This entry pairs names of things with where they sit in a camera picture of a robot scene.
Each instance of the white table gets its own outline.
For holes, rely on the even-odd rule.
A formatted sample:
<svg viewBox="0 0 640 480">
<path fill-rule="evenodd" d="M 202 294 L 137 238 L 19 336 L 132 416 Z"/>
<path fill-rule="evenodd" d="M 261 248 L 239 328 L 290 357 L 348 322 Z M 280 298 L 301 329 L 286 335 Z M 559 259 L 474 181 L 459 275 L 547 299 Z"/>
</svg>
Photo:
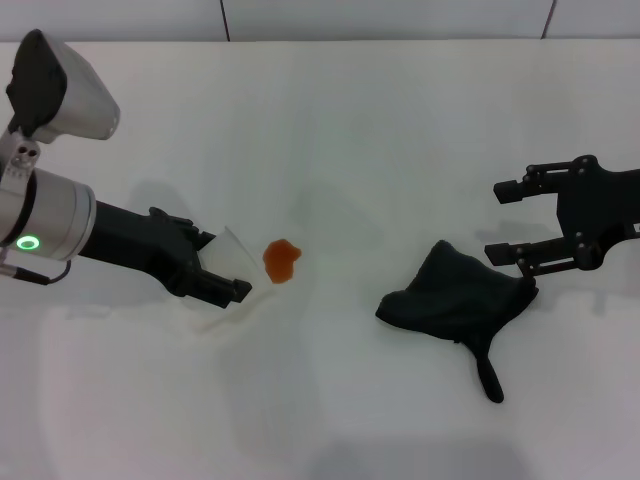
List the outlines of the white table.
<svg viewBox="0 0 640 480">
<path fill-rule="evenodd" d="M 374 311 L 438 239 L 486 262 L 487 243 L 556 236 L 555 198 L 494 198 L 526 165 L 640 166 L 638 41 L 75 47 L 122 121 L 108 142 L 60 138 L 41 168 L 303 256 L 197 338 L 139 272 L 78 259 L 48 288 L 0 279 L 0 478 L 636 475 L 640 242 L 540 278 L 493 343 L 502 405 L 464 347 Z"/>
</svg>

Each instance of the orange object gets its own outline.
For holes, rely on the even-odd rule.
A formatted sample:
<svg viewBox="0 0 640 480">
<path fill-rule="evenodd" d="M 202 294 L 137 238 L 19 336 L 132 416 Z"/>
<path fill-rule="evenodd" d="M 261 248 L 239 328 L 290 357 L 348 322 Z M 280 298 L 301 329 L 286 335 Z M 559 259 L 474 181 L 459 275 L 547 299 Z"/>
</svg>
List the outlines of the orange object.
<svg viewBox="0 0 640 480">
<path fill-rule="evenodd" d="M 293 264 L 302 255 L 284 238 L 271 242 L 262 255 L 265 270 L 273 283 L 284 283 L 293 277 Z"/>
</svg>

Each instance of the cable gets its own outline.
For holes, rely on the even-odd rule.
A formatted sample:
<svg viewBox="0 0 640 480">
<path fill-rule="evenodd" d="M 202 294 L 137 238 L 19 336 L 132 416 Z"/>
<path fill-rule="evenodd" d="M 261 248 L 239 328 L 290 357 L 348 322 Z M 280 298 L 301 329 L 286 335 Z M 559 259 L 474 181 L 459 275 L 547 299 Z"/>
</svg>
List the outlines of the cable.
<svg viewBox="0 0 640 480">
<path fill-rule="evenodd" d="M 27 270 L 26 268 L 17 267 L 16 273 L 13 275 L 13 278 L 16 280 L 23 280 L 25 282 L 37 283 L 38 285 L 51 285 L 52 283 L 59 282 L 64 277 L 69 274 L 71 270 L 71 260 L 67 260 L 67 265 L 64 267 L 64 272 L 58 275 L 55 278 L 49 278 L 40 273 L 32 272 L 31 270 Z"/>
<path fill-rule="evenodd" d="M 67 264 L 64 267 L 64 272 L 62 272 L 60 275 L 58 275 L 57 277 L 52 278 L 51 280 L 49 280 L 49 285 L 51 285 L 52 283 L 56 283 L 59 282 L 60 280 L 62 280 L 64 277 L 66 277 L 67 275 L 69 275 L 69 272 L 71 271 L 71 260 L 67 260 Z"/>
</svg>

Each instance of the white surface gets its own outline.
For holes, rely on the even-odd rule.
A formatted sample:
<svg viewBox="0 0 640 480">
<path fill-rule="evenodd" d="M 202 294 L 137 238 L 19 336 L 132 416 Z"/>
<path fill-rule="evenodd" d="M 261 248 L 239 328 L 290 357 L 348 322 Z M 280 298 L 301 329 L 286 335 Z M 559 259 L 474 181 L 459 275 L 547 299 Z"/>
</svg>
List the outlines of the white surface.
<svg viewBox="0 0 640 480">
<path fill-rule="evenodd" d="M 540 38 L 551 0 L 226 0 L 231 40 Z"/>
<path fill-rule="evenodd" d="M 39 28 L 64 40 L 226 41 L 219 0 L 3 0 L 0 41 Z"/>
<path fill-rule="evenodd" d="M 548 38 L 640 36 L 637 0 L 559 0 Z"/>
<path fill-rule="evenodd" d="M 57 140 L 42 167 L 303 255 L 270 302 L 196 341 L 138 272 L 79 259 L 55 286 L 0 279 L 3 478 L 633 478 L 640 243 L 540 279 L 492 346 L 502 405 L 463 347 L 374 311 L 440 238 L 484 260 L 556 236 L 554 198 L 501 206 L 494 182 L 584 153 L 638 167 L 638 47 L 79 45 L 122 122 Z"/>
</svg>

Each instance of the white wall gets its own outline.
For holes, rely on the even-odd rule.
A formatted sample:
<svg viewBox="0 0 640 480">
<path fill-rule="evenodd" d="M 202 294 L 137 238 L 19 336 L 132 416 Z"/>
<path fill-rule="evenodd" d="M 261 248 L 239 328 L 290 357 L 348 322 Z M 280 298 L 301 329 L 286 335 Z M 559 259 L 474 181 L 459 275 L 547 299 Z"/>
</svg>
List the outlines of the white wall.
<svg viewBox="0 0 640 480">
<path fill-rule="evenodd" d="M 3 0 L 0 41 L 40 28 L 65 40 L 226 40 L 219 0 Z"/>
<path fill-rule="evenodd" d="M 226 0 L 231 40 L 540 38 L 552 0 Z"/>
<path fill-rule="evenodd" d="M 639 0 L 558 0 L 549 38 L 639 37 Z"/>
</svg>

